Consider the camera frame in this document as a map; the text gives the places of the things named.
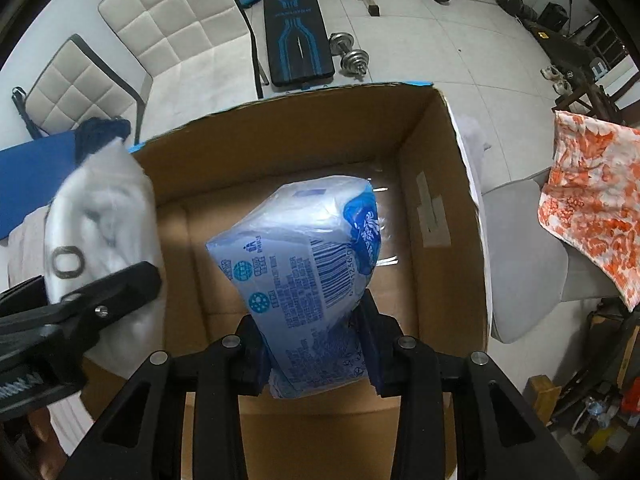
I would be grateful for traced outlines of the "operator left hand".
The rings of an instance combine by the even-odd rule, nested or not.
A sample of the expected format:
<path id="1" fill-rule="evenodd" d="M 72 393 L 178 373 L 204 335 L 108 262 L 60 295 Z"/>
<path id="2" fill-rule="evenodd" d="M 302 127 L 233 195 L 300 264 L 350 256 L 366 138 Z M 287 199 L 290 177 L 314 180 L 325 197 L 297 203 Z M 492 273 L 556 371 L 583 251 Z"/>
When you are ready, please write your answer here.
<path id="1" fill-rule="evenodd" d="M 29 413 L 28 421 L 37 438 L 36 465 L 39 477 L 55 480 L 66 464 L 67 455 L 51 424 L 49 409 L 40 408 Z"/>

